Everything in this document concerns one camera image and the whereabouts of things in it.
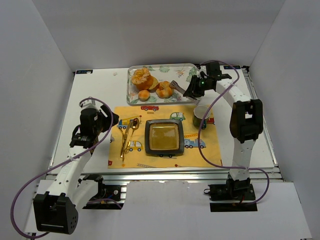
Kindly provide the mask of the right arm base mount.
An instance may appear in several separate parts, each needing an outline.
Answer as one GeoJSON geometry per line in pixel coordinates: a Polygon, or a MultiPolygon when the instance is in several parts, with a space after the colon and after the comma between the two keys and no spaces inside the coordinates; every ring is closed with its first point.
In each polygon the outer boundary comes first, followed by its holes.
{"type": "Polygon", "coordinates": [[[209,197],[212,213],[256,212],[258,210],[251,179],[233,180],[224,184],[210,184],[203,193],[209,197]]]}

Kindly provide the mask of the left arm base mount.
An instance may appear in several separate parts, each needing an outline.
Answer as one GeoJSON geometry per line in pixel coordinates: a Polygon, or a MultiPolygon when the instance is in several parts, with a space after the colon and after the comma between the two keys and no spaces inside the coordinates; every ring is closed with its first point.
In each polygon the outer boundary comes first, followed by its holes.
{"type": "Polygon", "coordinates": [[[91,180],[98,183],[98,192],[89,201],[94,203],[86,204],[86,210],[120,210],[123,207],[121,201],[121,186],[105,184],[102,175],[88,174],[78,179],[78,186],[84,181],[91,180]]]}

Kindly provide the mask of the metal tongs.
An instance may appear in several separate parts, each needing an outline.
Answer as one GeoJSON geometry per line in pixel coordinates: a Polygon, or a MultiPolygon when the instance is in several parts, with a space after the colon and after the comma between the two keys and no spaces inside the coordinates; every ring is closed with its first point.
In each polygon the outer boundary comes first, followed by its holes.
{"type": "MultiPolygon", "coordinates": [[[[172,80],[169,84],[169,87],[174,89],[174,90],[177,90],[180,94],[184,95],[184,93],[186,92],[183,88],[181,88],[178,83],[174,80],[172,80]]],[[[195,97],[190,97],[190,96],[187,96],[186,97],[188,100],[190,100],[192,103],[194,103],[195,105],[198,105],[200,100],[195,98],[195,97]]]]}

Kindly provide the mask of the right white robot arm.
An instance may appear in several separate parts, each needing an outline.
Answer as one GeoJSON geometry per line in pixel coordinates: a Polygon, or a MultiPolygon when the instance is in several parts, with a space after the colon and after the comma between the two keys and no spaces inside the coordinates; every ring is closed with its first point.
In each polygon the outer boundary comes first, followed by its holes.
{"type": "Polygon", "coordinates": [[[219,61],[205,63],[205,71],[200,71],[191,77],[188,88],[183,93],[186,98],[199,98],[205,91],[214,90],[223,97],[231,107],[229,123],[230,133],[234,139],[232,165],[229,168],[228,188],[234,191],[249,188],[249,167],[253,146],[263,131],[263,104],[259,99],[251,99],[245,95],[236,83],[236,79],[227,73],[222,73],[219,61]]]}

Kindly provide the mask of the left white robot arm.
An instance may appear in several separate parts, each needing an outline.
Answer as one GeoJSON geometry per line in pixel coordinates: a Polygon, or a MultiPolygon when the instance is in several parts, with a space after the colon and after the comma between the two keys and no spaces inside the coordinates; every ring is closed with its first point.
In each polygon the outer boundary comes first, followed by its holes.
{"type": "Polygon", "coordinates": [[[102,142],[99,135],[108,135],[119,116],[104,103],[97,107],[96,102],[96,98],[88,97],[79,103],[80,124],[72,132],[66,163],[45,193],[33,199],[35,224],[40,232],[72,234],[80,210],[102,191],[101,176],[87,175],[83,180],[80,176],[102,142]]]}

